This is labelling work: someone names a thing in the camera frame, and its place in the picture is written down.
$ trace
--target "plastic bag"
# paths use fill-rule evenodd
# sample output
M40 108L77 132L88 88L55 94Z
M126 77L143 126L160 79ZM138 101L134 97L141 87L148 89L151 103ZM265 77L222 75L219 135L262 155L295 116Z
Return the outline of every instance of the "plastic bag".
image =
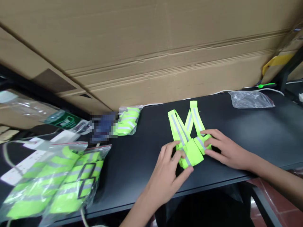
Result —
M87 142L51 144L4 201L0 222L40 216L86 147Z
M119 119L115 126L118 136L133 135L137 130L137 122L144 106L131 106L119 108Z
M238 109L275 107L274 102L259 91L229 92L233 107Z
M110 149L111 145L106 145L84 151L46 208L40 227L92 204L103 162Z

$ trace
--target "hand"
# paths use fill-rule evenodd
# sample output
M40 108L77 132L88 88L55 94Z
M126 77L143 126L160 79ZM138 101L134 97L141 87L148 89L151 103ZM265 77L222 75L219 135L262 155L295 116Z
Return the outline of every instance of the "hand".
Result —
M184 152L177 150L171 158L173 148L179 143L174 141L161 148L156 167L141 195L156 209L167 203L193 172L193 167L189 166L176 177L178 161L186 157Z
M218 160L219 162L234 168L250 171L256 155L240 147L230 138L217 129L201 131L201 134L210 134L213 138L205 141L204 146L212 144L221 150L221 154L213 150L206 150L205 154Z

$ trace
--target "white cable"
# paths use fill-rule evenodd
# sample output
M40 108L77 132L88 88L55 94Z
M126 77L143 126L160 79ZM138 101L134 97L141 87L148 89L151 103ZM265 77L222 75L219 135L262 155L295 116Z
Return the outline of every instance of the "white cable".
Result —
M284 94L283 94L281 91L278 91L278 90L275 90L275 89L271 89L271 88L262 88L262 89L256 90L256 91L261 91L261 90L272 90L272 91L275 91L275 92L279 92L281 95L284 96ZM219 94L219 93L225 92L225 91L233 91L233 90L222 90L222 91L219 91L219 92L210 94L210 95L216 95L216 94ZM143 107L151 106L151 105L160 105L160 104L164 104L164 103L152 103L152 104L144 105Z
M303 81L293 81L293 82L287 82L286 84L295 84L295 83L301 83Z
M9 154L8 154L8 151L7 151L7 145L8 145L9 143L28 143L28 144L35 144L36 142L32 142L32 141L23 141L23 140L12 140L12 141L8 141L8 142L6 142L6 143L3 144L2 149L3 149L4 160L6 161L6 163L7 163L10 167L12 167L12 168L14 168L15 170L17 170L17 172L18 172L21 176L23 176L22 171L21 171L14 163L12 163L12 161L11 161L10 158L9 158Z
M84 226L85 226L85 227L90 227L90 226L88 225L86 219L85 219L85 216L84 216L84 209L83 209L83 208L81 208L80 213L81 213L81 217L82 217L82 221L83 221ZM105 226L105 225L94 225L94 226L92 226L92 227L107 227L107 226Z

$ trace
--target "red tile floor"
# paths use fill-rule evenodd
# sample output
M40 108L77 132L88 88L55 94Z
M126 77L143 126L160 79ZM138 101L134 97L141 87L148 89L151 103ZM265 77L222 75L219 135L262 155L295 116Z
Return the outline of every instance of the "red tile floor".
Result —
M303 178L303 168L291 170L290 172ZM266 181L255 178L248 182L256 185L262 190L265 198L268 200L268 203L283 227L303 227L303 212L272 188ZM255 227L266 227L253 199L251 201L251 219L255 224Z

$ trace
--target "white power strip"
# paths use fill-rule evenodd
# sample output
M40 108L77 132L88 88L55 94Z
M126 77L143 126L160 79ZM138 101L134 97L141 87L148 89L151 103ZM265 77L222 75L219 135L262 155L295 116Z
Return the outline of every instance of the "white power strip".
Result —
M53 143L69 143L76 141L79 137L79 134L64 130L63 132L52 138L50 141ZM42 157L45 159L51 154L52 153L43 150L36 150L34 153L32 153L30 156L28 156L16 166L24 174ZM4 175L2 175L0 179L12 186L15 186L21 180L21 178L22 176L18 173L17 170L13 168L6 172Z

